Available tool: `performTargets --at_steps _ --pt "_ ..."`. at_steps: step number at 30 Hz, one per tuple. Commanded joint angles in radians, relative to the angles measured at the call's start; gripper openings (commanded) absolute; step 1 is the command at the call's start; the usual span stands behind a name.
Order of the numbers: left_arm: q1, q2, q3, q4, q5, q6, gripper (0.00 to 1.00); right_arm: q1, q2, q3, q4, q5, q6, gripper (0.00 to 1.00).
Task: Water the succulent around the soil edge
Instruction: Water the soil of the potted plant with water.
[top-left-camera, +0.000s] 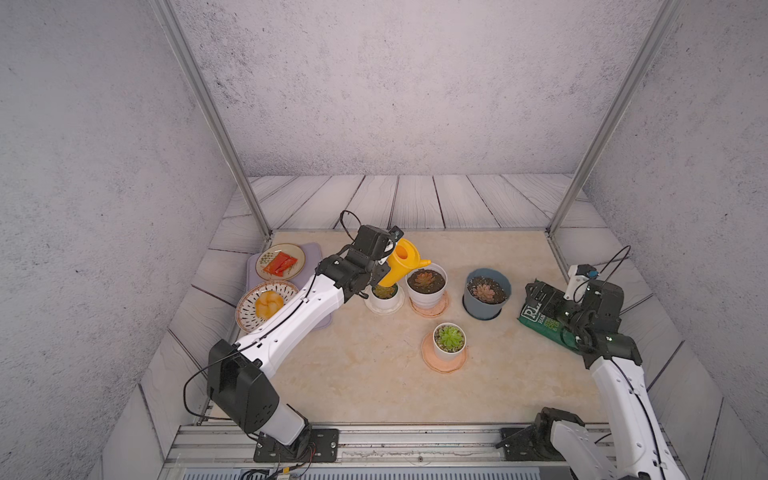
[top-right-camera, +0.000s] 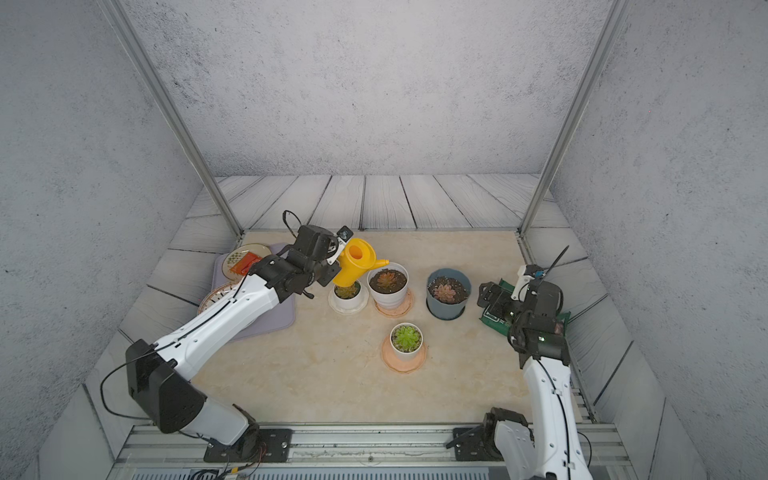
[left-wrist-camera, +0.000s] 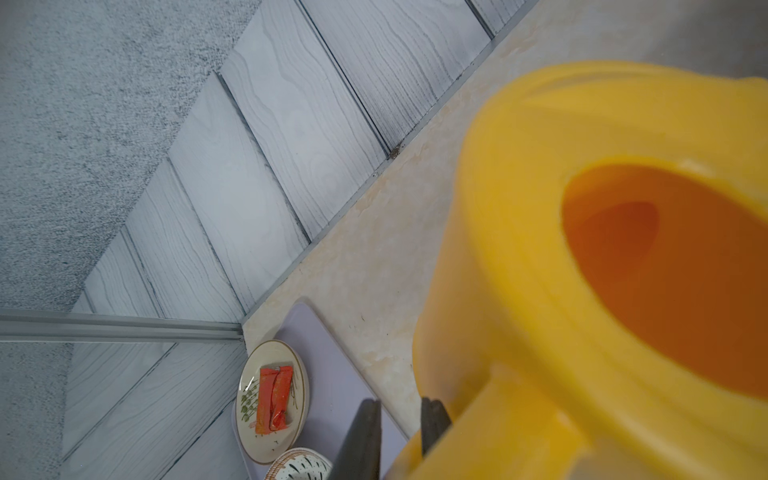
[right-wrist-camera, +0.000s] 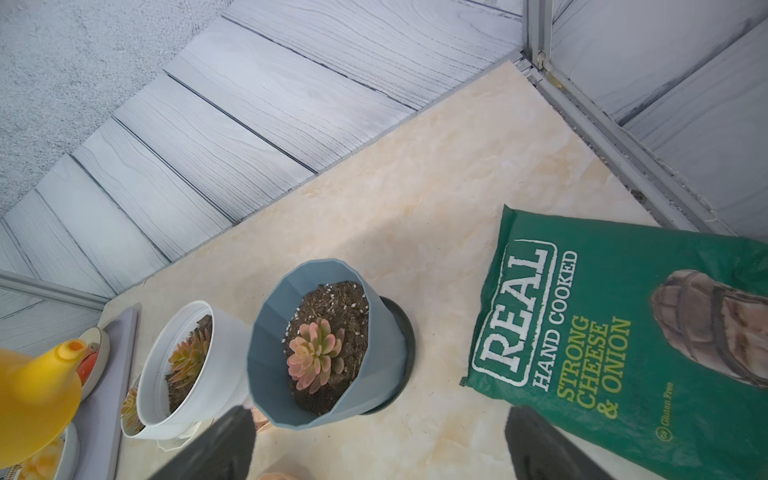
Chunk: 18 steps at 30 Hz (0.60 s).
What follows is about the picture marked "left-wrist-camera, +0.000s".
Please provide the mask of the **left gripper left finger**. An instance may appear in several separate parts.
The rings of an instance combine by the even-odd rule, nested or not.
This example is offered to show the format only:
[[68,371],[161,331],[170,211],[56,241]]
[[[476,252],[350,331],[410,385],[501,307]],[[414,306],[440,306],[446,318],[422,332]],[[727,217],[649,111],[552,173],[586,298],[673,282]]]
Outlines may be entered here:
[[328,478],[378,480],[380,478],[382,404],[361,402]]

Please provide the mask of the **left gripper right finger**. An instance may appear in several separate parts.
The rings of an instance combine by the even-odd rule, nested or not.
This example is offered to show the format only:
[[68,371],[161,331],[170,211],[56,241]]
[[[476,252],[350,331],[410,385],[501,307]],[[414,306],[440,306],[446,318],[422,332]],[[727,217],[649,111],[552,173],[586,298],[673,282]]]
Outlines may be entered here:
[[420,422],[421,450],[426,456],[451,427],[452,421],[440,400],[422,397]]

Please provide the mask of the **yellow watering can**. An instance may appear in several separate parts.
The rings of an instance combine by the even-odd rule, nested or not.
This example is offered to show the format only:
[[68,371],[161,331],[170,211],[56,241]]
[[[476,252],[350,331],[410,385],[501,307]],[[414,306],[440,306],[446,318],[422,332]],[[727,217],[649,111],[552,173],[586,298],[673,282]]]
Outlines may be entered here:
[[767,82],[584,61],[465,137],[402,479],[767,475]]

